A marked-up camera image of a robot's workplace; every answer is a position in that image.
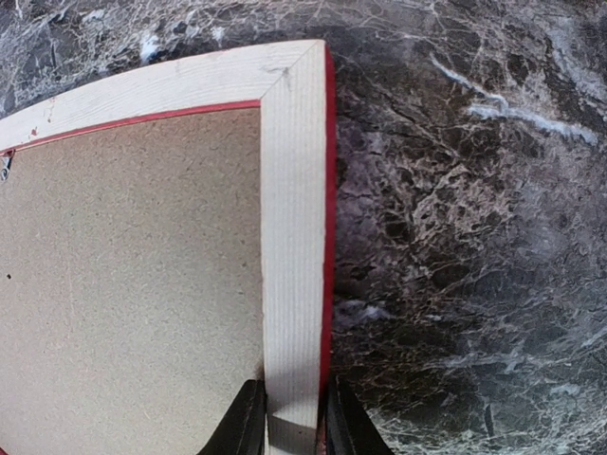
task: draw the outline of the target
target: hardboard panel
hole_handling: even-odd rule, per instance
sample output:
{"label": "hardboard panel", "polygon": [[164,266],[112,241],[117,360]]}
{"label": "hardboard panel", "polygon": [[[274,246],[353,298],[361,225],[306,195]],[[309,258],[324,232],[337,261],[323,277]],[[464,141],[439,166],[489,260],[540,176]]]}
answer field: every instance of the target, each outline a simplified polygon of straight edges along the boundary
{"label": "hardboard panel", "polygon": [[0,186],[0,446],[194,454],[261,369],[259,112],[18,153]]}

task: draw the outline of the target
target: metal clip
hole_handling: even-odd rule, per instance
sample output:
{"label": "metal clip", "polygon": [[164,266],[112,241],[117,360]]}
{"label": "metal clip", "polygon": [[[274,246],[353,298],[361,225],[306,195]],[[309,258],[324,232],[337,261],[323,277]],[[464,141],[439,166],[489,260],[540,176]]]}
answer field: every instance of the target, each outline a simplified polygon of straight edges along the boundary
{"label": "metal clip", "polygon": [[6,182],[9,178],[10,164],[15,155],[14,150],[9,150],[2,156],[2,170],[0,171],[0,182]]}

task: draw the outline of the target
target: wooden frame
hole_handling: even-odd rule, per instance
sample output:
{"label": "wooden frame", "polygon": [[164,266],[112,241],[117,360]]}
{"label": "wooden frame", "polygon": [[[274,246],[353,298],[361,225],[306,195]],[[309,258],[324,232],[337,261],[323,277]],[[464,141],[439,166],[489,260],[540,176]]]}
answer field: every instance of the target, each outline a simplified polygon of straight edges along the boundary
{"label": "wooden frame", "polygon": [[0,120],[0,155],[16,152],[18,160],[34,145],[91,131],[250,107],[261,110],[270,453],[313,453],[328,379],[335,242],[335,85],[324,42],[236,48],[90,83]]}

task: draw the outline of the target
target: red trim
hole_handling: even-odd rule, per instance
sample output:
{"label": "red trim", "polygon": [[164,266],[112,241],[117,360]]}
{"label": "red trim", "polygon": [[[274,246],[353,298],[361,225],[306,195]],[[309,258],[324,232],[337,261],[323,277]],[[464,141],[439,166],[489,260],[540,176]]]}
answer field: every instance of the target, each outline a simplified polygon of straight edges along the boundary
{"label": "red trim", "polygon": [[326,215],[324,238],[324,289],[321,340],[321,411],[331,368],[331,328],[333,325],[333,281],[335,267],[335,224],[337,214],[337,95],[335,66],[331,52],[324,48],[326,72]]}
{"label": "red trim", "polygon": [[148,114],[146,116],[139,117],[131,117],[131,118],[121,118],[120,120],[108,121],[107,123],[100,123],[99,125],[87,126],[85,128],[79,128],[77,130],[66,131],[64,133],[59,133],[55,136],[43,137],[41,139],[32,140],[26,144],[21,144],[11,149],[7,149],[5,151],[0,152],[0,155],[5,154],[8,151],[14,150],[22,150],[28,149],[29,147],[33,147],[35,145],[46,144],[48,142],[52,142],[53,140],[65,139],[68,137],[73,137],[77,135],[84,135],[86,133],[92,133],[93,131],[105,130],[108,128],[114,128],[116,126],[124,126],[124,125],[133,125],[135,123],[142,123],[143,121],[150,120],[159,120],[162,118],[172,118],[172,117],[182,117],[182,116],[191,116],[193,114],[204,114],[208,112],[218,112],[218,111],[229,111],[232,109],[249,109],[254,107],[260,107],[260,100],[248,100],[248,101],[237,101],[237,102],[226,102],[222,104],[212,104],[210,106],[198,106],[191,107],[189,109],[180,109],[178,111],[166,111],[166,112],[156,112],[154,114]]}

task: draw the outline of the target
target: stone surface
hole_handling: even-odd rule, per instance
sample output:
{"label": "stone surface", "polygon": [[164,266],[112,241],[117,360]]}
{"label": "stone surface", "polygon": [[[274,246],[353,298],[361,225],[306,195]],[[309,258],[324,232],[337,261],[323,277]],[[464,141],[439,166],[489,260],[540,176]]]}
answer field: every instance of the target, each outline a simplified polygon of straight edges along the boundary
{"label": "stone surface", "polygon": [[398,454],[607,449],[602,0],[5,0],[0,115],[142,64],[323,38],[335,365]]}

